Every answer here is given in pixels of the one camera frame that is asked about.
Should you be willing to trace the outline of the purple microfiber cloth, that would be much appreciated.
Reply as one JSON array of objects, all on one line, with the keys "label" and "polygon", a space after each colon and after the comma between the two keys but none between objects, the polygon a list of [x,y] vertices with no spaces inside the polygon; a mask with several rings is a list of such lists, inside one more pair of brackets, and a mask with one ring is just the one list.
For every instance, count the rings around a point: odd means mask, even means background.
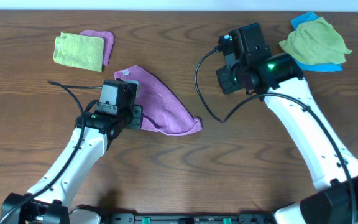
[{"label": "purple microfiber cloth", "polygon": [[135,104],[143,107],[142,130],[167,136],[186,136],[202,130],[182,102],[156,76],[134,65],[114,73],[114,78],[139,82]]}]

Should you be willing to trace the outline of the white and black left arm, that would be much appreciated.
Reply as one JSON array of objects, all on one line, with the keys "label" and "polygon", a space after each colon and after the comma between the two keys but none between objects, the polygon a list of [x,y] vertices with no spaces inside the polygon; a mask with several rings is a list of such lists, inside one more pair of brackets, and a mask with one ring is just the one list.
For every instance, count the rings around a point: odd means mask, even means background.
[{"label": "white and black left arm", "polygon": [[101,96],[80,108],[69,143],[45,175],[24,195],[11,193],[0,223],[109,223],[100,208],[72,201],[96,161],[124,129],[139,130],[142,106],[135,104],[139,82],[105,80]]}]

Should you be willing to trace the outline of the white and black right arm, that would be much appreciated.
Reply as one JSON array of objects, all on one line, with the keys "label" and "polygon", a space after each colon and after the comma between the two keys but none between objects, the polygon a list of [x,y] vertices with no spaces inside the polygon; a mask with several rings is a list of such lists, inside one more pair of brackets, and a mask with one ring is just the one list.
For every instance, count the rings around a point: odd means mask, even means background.
[{"label": "white and black right arm", "polygon": [[358,222],[358,159],[316,104],[308,82],[286,53],[272,55],[257,23],[220,36],[225,66],[216,75],[224,94],[245,90],[264,102],[300,151],[316,193],[276,210],[277,223]]}]

